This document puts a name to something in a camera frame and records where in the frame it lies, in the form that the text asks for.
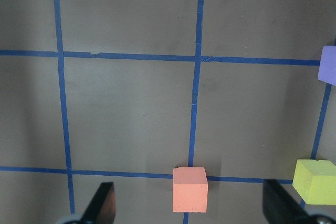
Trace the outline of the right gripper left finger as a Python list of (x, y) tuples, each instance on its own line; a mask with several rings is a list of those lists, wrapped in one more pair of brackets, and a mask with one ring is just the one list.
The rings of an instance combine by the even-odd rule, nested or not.
[(116, 195), (113, 182), (101, 183), (83, 213), (80, 223), (114, 223)]

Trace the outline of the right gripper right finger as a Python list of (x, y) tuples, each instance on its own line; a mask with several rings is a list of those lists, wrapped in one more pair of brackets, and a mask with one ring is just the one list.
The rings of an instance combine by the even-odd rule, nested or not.
[(265, 179), (262, 190), (263, 214), (269, 224), (335, 223), (326, 215), (308, 214), (276, 179)]

